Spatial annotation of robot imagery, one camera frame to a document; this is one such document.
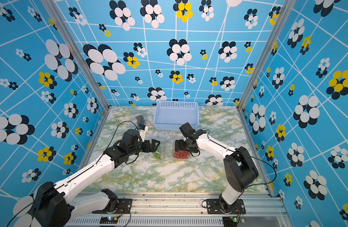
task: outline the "yellow circle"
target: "yellow circle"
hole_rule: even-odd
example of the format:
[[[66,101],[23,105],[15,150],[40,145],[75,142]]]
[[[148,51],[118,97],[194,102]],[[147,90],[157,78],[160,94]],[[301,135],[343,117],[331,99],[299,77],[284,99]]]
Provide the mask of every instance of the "yellow circle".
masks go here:
[[[185,4],[181,2],[178,7],[180,11],[183,11],[185,9]]]
[[[343,84],[337,84],[334,86],[336,92],[340,92],[343,89]]]
[[[334,87],[338,83],[337,79],[331,79],[329,81],[329,86]]]
[[[178,18],[181,18],[181,17],[183,16],[183,13],[182,13],[181,11],[177,11],[177,12],[176,12],[176,16],[177,16]]]
[[[44,84],[44,79],[43,78],[39,78],[39,83],[41,83],[41,84]]]
[[[192,16],[193,16],[193,11],[189,10],[189,11],[187,12],[187,17],[188,17],[188,18],[192,18]]]
[[[334,75],[333,75],[333,77],[335,78],[335,79],[339,79],[340,77],[342,76],[342,71],[336,71],[335,73],[334,73]]]
[[[348,87],[348,78],[343,81],[343,86]]]
[[[345,71],[343,72],[343,78],[344,78],[344,79],[347,79],[347,78],[348,78],[348,70],[345,70]]]
[[[181,21],[182,22],[186,22],[188,20],[188,16],[187,15],[184,15],[181,17]]]
[[[185,10],[189,11],[192,8],[192,4],[190,4],[189,2],[187,4],[185,4]]]

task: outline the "blue wallpaper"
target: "blue wallpaper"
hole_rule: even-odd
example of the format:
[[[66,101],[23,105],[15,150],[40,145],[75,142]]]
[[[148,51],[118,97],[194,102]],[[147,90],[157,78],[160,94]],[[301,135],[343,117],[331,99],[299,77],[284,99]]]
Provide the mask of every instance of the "blue wallpaper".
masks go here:
[[[77,171],[102,119],[75,61],[39,0],[0,2],[0,227]],[[10,226],[29,227],[26,212]]]
[[[348,226],[348,0],[295,3],[240,111],[293,225]]]
[[[58,0],[110,105],[235,105],[284,0]]]

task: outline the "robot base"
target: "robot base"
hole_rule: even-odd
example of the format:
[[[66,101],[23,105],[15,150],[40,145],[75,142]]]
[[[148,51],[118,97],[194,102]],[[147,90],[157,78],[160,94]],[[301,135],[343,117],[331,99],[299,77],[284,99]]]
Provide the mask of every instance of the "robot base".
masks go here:
[[[206,202],[208,214],[225,214],[220,208],[219,199],[207,199]],[[237,207],[242,214],[246,213],[242,199],[237,199],[235,207]],[[238,210],[234,209],[231,213],[228,214],[238,214]]]

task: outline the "plastic basket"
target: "plastic basket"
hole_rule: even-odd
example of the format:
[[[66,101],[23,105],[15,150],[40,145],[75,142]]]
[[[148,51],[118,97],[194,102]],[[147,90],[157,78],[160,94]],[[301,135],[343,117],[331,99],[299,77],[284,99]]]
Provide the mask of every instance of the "plastic basket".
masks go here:
[[[197,102],[158,101],[153,124],[156,130],[179,131],[185,123],[197,130],[199,127],[199,107]]]

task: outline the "white flower motif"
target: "white flower motif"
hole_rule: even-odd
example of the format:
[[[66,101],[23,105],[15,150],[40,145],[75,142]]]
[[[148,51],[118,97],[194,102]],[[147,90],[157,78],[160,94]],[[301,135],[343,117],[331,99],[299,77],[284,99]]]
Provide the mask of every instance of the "white flower motif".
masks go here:
[[[285,199],[285,192],[282,191],[281,189],[279,191],[279,196],[280,196],[280,198]]]
[[[296,202],[302,206],[303,205],[303,199],[301,199],[299,196],[296,198]]]
[[[21,49],[16,49],[16,54],[19,56],[19,57],[23,57],[25,54],[22,52]]]

